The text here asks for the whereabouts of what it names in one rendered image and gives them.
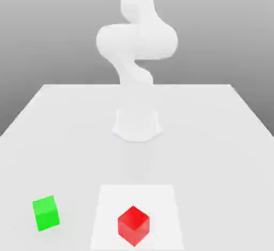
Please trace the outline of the small green cube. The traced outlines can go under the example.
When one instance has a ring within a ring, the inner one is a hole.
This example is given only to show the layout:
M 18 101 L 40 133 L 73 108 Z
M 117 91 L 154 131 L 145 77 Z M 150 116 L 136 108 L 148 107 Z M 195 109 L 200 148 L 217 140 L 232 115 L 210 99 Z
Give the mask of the small green cube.
M 58 208 L 53 195 L 32 202 L 38 231 L 60 224 Z

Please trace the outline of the small red cube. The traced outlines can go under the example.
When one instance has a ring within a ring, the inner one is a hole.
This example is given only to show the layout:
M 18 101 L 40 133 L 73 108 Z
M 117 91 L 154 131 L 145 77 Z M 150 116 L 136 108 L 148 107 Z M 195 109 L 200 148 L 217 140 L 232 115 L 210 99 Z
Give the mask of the small red cube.
M 118 234 L 135 247 L 150 232 L 150 217 L 135 206 L 131 206 L 117 219 Z

